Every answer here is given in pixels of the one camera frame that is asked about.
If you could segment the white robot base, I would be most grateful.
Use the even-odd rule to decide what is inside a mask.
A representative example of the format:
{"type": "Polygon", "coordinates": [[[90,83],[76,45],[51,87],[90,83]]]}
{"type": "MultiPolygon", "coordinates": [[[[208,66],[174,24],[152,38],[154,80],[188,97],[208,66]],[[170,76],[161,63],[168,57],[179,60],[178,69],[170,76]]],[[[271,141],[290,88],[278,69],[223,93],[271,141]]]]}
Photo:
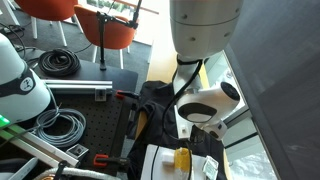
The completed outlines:
{"type": "Polygon", "coordinates": [[[36,117],[49,105],[45,84],[0,34],[0,115],[4,125],[36,117]]]}

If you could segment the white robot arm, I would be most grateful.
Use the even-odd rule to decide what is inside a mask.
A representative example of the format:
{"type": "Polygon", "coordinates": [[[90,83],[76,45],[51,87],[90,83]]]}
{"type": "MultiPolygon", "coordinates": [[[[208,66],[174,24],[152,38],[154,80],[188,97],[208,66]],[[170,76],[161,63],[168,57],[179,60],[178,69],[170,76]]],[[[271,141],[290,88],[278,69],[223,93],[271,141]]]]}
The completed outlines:
{"type": "Polygon", "coordinates": [[[224,81],[205,88],[200,70],[206,60],[228,44],[242,5],[243,0],[169,0],[177,52],[173,104],[180,139],[200,131],[220,140],[227,131],[223,119],[239,104],[240,95],[224,81]]]}

